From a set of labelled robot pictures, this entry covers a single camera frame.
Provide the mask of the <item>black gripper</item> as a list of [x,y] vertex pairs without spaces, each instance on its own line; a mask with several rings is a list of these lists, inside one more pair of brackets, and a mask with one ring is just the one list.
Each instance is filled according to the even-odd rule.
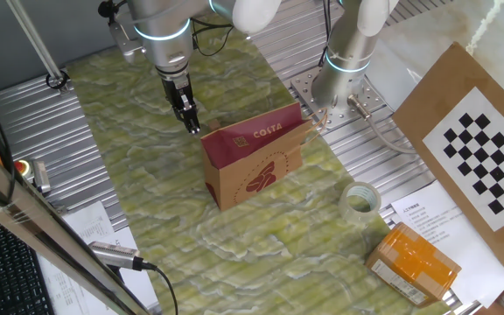
[[162,79],[166,98],[174,108],[175,116],[192,134],[200,132],[200,123],[195,104],[193,90],[188,74]]

